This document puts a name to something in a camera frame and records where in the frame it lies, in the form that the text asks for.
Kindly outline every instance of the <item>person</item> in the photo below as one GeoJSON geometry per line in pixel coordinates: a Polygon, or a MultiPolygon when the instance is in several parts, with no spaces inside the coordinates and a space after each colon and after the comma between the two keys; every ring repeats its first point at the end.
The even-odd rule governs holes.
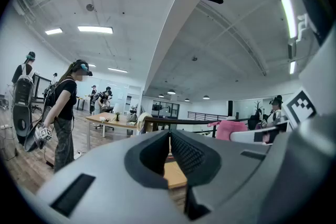
{"type": "MultiPolygon", "coordinates": [[[[33,70],[33,63],[34,63],[34,61],[35,61],[35,53],[33,51],[30,51],[26,55],[26,60],[23,63],[24,66],[23,65],[19,65],[16,68],[16,70],[15,70],[15,73],[14,73],[13,78],[12,78],[13,91],[14,91],[14,88],[16,87],[17,80],[23,74],[23,68],[25,69],[26,74],[30,74],[31,72],[34,72],[34,74],[32,76],[32,80],[33,80],[33,83],[35,82],[35,71],[33,70]]],[[[30,104],[29,104],[29,122],[32,124],[33,117],[31,115],[31,107],[32,107],[32,102],[30,102],[30,104]]],[[[18,135],[17,139],[18,139],[18,141],[19,141],[19,143],[21,145],[24,145],[24,143],[25,143],[25,137],[18,135]]]]}
{"type": "Polygon", "coordinates": [[[93,101],[93,97],[97,93],[97,90],[96,90],[97,87],[96,87],[96,85],[93,85],[91,88],[92,88],[92,92],[89,95],[89,97],[90,97],[90,114],[94,111],[95,104],[92,103],[92,101],[93,101]]]}
{"type": "Polygon", "coordinates": [[[282,96],[278,95],[275,97],[271,104],[272,104],[272,111],[270,116],[267,119],[267,127],[270,127],[272,125],[272,122],[275,121],[277,118],[281,117],[281,104],[283,103],[282,101],[282,96]]]}
{"type": "Polygon", "coordinates": [[[108,99],[109,96],[112,96],[111,90],[107,90],[105,92],[100,92],[97,96],[96,101],[94,102],[95,107],[95,115],[98,115],[102,112],[102,106],[105,100],[108,99]]]}
{"type": "Polygon", "coordinates": [[[53,74],[53,80],[50,85],[54,85],[57,82],[57,73],[53,74]]]}
{"type": "Polygon", "coordinates": [[[60,78],[55,89],[55,105],[51,108],[41,126],[42,128],[49,128],[54,121],[58,139],[55,149],[54,173],[74,160],[71,129],[71,120],[74,119],[72,107],[77,103],[76,81],[83,81],[83,76],[92,76],[89,65],[83,60],[73,62],[60,78]]]}
{"type": "MultiPolygon", "coordinates": [[[[33,63],[35,61],[35,53],[33,51],[30,51],[27,55],[26,55],[26,60],[24,62],[24,64],[26,65],[26,73],[30,74],[30,72],[33,70],[33,63]]],[[[18,65],[18,67],[15,70],[15,73],[13,75],[12,78],[12,83],[15,87],[17,80],[19,79],[19,77],[22,75],[22,65],[18,65]]]]}

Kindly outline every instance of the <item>ponytail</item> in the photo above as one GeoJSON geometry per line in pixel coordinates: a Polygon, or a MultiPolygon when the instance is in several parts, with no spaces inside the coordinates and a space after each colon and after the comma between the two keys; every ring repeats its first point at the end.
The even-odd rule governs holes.
{"type": "Polygon", "coordinates": [[[74,67],[74,65],[75,65],[75,63],[72,63],[70,66],[69,66],[69,68],[68,68],[68,70],[64,73],[64,75],[59,79],[59,84],[67,77],[67,76],[69,76],[70,74],[71,74],[71,71],[72,71],[72,68],[74,67]]]}

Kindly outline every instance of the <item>pink bag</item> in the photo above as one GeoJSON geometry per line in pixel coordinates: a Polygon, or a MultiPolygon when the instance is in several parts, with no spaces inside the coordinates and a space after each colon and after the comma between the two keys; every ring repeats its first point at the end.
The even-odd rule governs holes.
{"type": "Polygon", "coordinates": [[[208,127],[219,125],[216,133],[216,138],[220,140],[230,141],[230,134],[233,132],[245,132],[247,127],[243,122],[235,121],[220,121],[209,123],[208,127]]]}

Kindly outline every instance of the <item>fluorescent light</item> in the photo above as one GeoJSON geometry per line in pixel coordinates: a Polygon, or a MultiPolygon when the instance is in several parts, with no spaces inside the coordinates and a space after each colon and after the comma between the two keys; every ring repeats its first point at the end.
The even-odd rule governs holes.
{"type": "Polygon", "coordinates": [[[58,34],[58,33],[63,33],[61,28],[56,28],[56,29],[53,29],[53,30],[46,31],[47,35],[58,34]]]}
{"type": "Polygon", "coordinates": [[[81,32],[98,32],[98,33],[113,34],[112,27],[78,26],[78,30],[81,32]]]}
{"type": "Polygon", "coordinates": [[[289,71],[290,74],[294,73],[295,66],[296,66],[296,62],[295,61],[290,63],[290,71],[289,71]]]}
{"type": "Polygon", "coordinates": [[[286,13],[289,28],[289,37],[294,38],[297,36],[297,30],[292,3],[290,0],[281,0],[281,2],[286,13]]]}
{"type": "Polygon", "coordinates": [[[112,70],[112,71],[118,71],[118,72],[128,73],[128,72],[125,71],[125,70],[120,70],[120,69],[115,69],[115,68],[109,68],[109,67],[108,67],[107,69],[112,70]]]}

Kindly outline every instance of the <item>wooden table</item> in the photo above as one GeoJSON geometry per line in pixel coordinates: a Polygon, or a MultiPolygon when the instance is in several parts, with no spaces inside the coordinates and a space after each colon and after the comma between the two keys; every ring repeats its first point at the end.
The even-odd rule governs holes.
{"type": "Polygon", "coordinates": [[[119,115],[119,121],[115,121],[116,120],[117,115],[115,114],[111,114],[111,113],[107,113],[107,112],[103,112],[97,115],[93,115],[93,116],[88,116],[85,117],[86,120],[88,120],[89,122],[89,127],[88,127],[88,133],[87,133],[87,150],[90,150],[90,123],[98,123],[101,124],[103,126],[103,137],[105,137],[105,127],[118,127],[118,128],[123,128],[123,129],[127,129],[127,130],[134,130],[136,131],[137,127],[134,125],[129,125],[126,121],[126,116],[124,115],[119,115]],[[109,122],[102,122],[100,120],[100,117],[104,117],[105,119],[111,119],[109,122]]]}
{"type": "Polygon", "coordinates": [[[168,188],[178,188],[187,184],[187,178],[177,162],[164,164],[164,178],[168,181],[168,188]]]}

